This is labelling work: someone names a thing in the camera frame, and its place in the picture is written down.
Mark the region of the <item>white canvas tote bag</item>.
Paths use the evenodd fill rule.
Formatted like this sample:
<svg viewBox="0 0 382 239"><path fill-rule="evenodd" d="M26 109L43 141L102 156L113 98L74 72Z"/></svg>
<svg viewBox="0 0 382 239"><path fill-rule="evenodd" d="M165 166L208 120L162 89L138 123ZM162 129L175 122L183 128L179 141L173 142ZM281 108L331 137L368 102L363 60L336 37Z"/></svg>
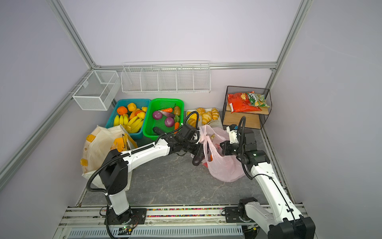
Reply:
<svg viewBox="0 0 382 239"><path fill-rule="evenodd" d="M126 137L129 141L131 149L138 148L137 143L132 139L130 134L121 126L105 128L98 126L89 134L85 140L83 156L80 160L85 179L101 167L106 156L111 151L110 148L116 138Z"/></svg>

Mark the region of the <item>red chip bag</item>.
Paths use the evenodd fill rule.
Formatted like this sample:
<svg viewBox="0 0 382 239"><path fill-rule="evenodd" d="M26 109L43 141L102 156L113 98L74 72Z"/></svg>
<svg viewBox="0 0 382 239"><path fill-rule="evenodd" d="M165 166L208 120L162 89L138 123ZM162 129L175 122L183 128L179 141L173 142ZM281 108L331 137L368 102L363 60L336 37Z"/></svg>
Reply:
<svg viewBox="0 0 382 239"><path fill-rule="evenodd" d="M228 94L227 99L232 113L261 111L260 107L254 107L249 104L246 93Z"/></svg>

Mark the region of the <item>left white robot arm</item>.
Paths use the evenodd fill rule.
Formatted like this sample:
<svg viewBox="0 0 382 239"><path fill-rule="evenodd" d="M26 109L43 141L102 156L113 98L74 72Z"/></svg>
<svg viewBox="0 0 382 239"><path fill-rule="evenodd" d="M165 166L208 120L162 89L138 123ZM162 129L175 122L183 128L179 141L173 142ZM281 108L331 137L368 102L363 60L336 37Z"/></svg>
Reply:
<svg viewBox="0 0 382 239"><path fill-rule="evenodd" d="M105 225L140 224L144 222L144 213L135 213L127 200L125 188L129 174L135 168L156 158L179 151L191 153L193 165L198 166L204 159L203 145L199 142L200 133L197 125L182 124L179 128L164 132L158 127L153 131L157 139L145 146L118 152L111 150L103 164L88 179L86 189L101 192L107 200Z"/></svg>

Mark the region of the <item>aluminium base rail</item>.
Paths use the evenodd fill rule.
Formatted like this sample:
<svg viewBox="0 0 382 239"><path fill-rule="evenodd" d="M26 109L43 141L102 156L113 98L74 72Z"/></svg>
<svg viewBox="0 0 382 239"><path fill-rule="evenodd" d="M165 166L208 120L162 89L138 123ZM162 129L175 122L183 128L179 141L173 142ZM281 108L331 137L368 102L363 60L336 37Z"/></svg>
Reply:
<svg viewBox="0 0 382 239"><path fill-rule="evenodd" d="M189 206L136 206L132 207L132 216L123 219L107 213L105 207L74 207L68 208L59 223L59 228L100 228L108 225L117 227L160 227L160 226L223 226L228 224L256 224L277 222L287 218L297 220L307 216L302 204L292 207L279 205L283 213L277 213L270 205L258 202L238 205L189 205Z"/></svg>

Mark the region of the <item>yellow toy lemon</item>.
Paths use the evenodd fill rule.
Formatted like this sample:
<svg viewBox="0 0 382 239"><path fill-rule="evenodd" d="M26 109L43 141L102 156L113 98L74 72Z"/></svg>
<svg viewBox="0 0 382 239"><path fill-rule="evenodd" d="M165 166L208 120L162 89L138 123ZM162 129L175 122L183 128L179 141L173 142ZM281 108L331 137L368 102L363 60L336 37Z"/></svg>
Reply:
<svg viewBox="0 0 382 239"><path fill-rule="evenodd" d="M145 113L145 112L139 112L139 113L137 114L137 116L138 116L140 119L145 119L146 113Z"/></svg>

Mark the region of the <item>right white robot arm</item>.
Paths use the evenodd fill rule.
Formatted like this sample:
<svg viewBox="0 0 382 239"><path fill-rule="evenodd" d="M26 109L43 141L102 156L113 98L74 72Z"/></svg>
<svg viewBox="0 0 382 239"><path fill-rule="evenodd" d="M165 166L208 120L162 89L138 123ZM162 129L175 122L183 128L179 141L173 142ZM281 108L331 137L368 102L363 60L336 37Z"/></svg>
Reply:
<svg viewBox="0 0 382 239"><path fill-rule="evenodd" d="M246 117L238 125L227 127L229 140L220 144L224 155L234 155L250 180L255 179L262 189L271 211L265 210L255 198L241 199L240 217L254 221L270 239L313 239L316 226L304 217L282 187L269 157L257 148L253 137L245 133Z"/></svg>

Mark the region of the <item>toy croissant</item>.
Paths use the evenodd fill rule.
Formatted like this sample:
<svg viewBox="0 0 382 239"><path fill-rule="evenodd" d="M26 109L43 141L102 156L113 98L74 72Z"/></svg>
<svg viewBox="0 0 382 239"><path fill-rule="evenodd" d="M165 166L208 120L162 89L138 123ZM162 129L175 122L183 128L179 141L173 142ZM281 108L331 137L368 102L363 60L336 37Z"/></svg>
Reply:
<svg viewBox="0 0 382 239"><path fill-rule="evenodd" d="M208 124L212 120L212 112L205 112L202 114L202 125Z"/></svg>

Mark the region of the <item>brown toy potato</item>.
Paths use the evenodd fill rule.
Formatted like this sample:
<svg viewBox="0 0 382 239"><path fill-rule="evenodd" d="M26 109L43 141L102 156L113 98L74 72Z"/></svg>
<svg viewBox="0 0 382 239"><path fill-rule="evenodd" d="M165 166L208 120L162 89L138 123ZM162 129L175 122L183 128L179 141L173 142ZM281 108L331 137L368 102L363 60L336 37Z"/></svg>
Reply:
<svg viewBox="0 0 382 239"><path fill-rule="evenodd" d="M181 108L179 106L175 106L173 109L173 114L176 116L180 116L181 114Z"/></svg>

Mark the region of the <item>yellow toy banana bunch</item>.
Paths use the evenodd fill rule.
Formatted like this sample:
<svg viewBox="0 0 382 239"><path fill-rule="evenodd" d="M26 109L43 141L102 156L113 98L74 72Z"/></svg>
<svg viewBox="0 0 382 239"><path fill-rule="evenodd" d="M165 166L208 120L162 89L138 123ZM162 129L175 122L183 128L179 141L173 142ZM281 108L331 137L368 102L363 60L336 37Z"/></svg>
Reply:
<svg viewBox="0 0 382 239"><path fill-rule="evenodd" d="M143 127L144 119L140 119L138 116L134 116L130 119L127 115L117 115L112 118L111 126L122 125L124 129L130 133L139 133Z"/></svg>

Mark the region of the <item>green snack bag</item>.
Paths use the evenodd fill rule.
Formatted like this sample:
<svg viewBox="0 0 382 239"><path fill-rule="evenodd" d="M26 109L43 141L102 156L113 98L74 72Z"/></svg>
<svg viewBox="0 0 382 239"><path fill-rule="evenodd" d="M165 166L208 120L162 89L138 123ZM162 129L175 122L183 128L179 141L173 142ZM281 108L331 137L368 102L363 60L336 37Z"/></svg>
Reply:
<svg viewBox="0 0 382 239"><path fill-rule="evenodd" d="M266 103L266 97L265 95L254 93L254 92L248 92L246 93L249 104L254 107L267 107L269 108L269 105Z"/></svg>

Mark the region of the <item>green plastic basket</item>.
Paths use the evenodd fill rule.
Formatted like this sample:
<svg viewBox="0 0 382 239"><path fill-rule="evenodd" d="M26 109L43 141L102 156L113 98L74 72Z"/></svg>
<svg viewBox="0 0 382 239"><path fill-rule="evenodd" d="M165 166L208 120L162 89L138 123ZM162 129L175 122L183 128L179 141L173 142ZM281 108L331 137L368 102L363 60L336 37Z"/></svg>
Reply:
<svg viewBox="0 0 382 239"><path fill-rule="evenodd" d="M166 132L166 133L173 131L175 129L174 126L172 127L165 126L165 119L167 118L166 116L163 116L161 119L156 120L153 118L152 115L155 111L168 109L168 108L174 108L175 106L178 106L181 109L180 123L183 123L184 109L185 109L184 101L180 99L169 99L169 98L157 98L152 100L149 104L148 111L146 113L145 123L143 126L144 136L152 140L156 140L159 134L156 134L153 131L154 127L158 127L159 129L161 129L163 132Z"/></svg>

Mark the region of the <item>white mesh wall basket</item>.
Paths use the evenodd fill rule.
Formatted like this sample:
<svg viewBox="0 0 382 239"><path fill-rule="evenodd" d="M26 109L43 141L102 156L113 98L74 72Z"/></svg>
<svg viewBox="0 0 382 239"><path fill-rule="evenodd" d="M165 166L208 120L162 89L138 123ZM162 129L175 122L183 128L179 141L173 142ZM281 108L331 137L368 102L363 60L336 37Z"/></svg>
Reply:
<svg viewBox="0 0 382 239"><path fill-rule="evenodd" d="M82 110L106 111L120 87L117 71L93 70L73 93L73 99Z"/></svg>

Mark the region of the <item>pink plastic grocery bag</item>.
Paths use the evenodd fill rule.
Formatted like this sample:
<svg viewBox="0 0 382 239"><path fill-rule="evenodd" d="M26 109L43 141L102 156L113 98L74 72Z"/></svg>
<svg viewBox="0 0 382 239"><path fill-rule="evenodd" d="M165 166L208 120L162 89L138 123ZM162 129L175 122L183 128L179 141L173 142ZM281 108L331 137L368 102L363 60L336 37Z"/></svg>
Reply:
<svg viewBox="0 0 382 239"><path fill-rule="evenodd" d="M207 124L200 126L200 143L204 147L205 162L210 174L220 181L234 182L245 174L236 156L223 155L220 144L225 141L229 141L228 132Z"/></svg>

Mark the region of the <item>purple toy onion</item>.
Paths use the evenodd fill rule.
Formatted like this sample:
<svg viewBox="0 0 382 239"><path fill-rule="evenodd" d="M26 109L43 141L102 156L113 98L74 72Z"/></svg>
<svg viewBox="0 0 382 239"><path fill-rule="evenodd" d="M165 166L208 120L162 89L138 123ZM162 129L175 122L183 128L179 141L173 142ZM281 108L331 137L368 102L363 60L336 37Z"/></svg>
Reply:
<svg viewBox="0 0 382 239"><path fill-rule="evenodd" d="M160 120L163 117L161 111L154 111L152 114L153 119Z"/></svg>
<svg viewBox="0 0 382 239"><path fill-rule="evenodd" d="M175 124L175 120L174 120L174 118L172 118L172 117L167 117L166 119L165 119L165 126L166 127L173 127L174 126L174 124Z"/></svg>

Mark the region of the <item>orange toy carrot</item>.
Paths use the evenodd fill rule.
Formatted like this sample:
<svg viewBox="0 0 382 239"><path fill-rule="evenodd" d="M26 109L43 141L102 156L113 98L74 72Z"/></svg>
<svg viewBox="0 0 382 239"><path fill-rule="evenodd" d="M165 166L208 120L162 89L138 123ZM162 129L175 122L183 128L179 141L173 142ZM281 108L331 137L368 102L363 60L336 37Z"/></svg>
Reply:
<svg viewBox="0 0 382 239"><path fill-rule="evenodd" d="M180 127L180 123L179 123L179 122L176 122L176 123L174 124L174 133L177 133L179 127Z"/></svg>

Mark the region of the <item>yellow-orange toy citrus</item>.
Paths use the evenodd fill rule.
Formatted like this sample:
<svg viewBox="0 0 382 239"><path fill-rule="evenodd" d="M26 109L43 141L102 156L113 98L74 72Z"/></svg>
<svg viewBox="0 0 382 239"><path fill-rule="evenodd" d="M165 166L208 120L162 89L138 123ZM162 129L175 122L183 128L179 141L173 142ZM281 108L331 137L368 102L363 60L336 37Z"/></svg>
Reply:
<svg viewBox="0 0 382 239"><path fill-rule="evenodd" d="M135 103L130 103L130 104L128 104L127 109L128 109L130 112L134 112L135 110L137 110L137 106L136 106Z"/></svg>

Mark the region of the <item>dark purple toy eggplant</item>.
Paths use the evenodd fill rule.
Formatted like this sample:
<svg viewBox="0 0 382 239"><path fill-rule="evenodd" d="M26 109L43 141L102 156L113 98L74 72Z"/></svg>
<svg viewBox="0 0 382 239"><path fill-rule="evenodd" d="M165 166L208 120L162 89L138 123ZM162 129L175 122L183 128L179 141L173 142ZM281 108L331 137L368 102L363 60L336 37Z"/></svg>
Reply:
<svg viewBox="0 0 382 239"><path fill-rule="evenodd" d="M205 158L204 147L202 145L198 145L198 147L197 147L197 149L195 150L195 153L194 153L192 164L194 166L199 166L204 158Z"/></svg>

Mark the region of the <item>yellow snack bag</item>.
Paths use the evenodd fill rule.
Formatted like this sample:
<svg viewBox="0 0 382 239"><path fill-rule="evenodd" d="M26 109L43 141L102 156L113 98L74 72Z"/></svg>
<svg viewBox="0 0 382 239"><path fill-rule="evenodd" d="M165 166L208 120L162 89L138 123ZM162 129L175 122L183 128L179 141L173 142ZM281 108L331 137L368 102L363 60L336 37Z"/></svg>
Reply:
<svg viewBox="0 0 382 239"><path fill-rule="evenodd" d="M131 150L131 147L129 146L128 143L129 141L126 139L126 137L116 138L110 150L117 149L118 152Z"/></svg>

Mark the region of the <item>orange toy tangerine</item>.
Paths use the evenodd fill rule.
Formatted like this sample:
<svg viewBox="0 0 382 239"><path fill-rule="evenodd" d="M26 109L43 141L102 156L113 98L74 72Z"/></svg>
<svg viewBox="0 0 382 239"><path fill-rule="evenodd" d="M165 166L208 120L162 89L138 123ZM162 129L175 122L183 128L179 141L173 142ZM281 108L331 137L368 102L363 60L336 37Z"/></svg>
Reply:
<svg viewBox="0 0 382 239"><path fill-rule="evenodd" d="M121 106L121 107L118 107L116 112L120 115L120 116L123 116L123 115L127 115L128 114L128 109L124 106Z"/></svg>

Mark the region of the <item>white bread tray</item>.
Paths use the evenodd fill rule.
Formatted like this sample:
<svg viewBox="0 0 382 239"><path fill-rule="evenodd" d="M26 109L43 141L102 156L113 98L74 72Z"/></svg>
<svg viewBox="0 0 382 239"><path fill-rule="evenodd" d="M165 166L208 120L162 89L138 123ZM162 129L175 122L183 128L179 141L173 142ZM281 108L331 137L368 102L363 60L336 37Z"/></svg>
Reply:
<svg viewBox="0 0 382 239"><path fill-rule="evenodd" d="M223 125L222 125L219 111L216 108L205 108L205 110L206 110L206 112L209 112L209 111L212 112L212 120L206 125L210 125L212 128L217 127L217 128L223 129ZM194 110L188 110L186 113L186 116L188 116L193 111L196 111L196 110L195 109ZM202 116L199 117L197 126L198 127L203 126L202 125Z"/></svg>

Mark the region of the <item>toy bread bun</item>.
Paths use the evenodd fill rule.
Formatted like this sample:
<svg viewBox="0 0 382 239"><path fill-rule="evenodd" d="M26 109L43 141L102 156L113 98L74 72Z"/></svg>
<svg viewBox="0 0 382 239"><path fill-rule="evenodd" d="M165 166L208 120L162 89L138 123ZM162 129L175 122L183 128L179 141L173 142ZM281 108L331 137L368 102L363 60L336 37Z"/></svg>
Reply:
<svg viewBox="0 0 382 239"><path fill-rule="evenodd" d="M206 112L205 108L197 108L196 111L198 112L199 117L201 117L203 115L203 113Z"/></svg>

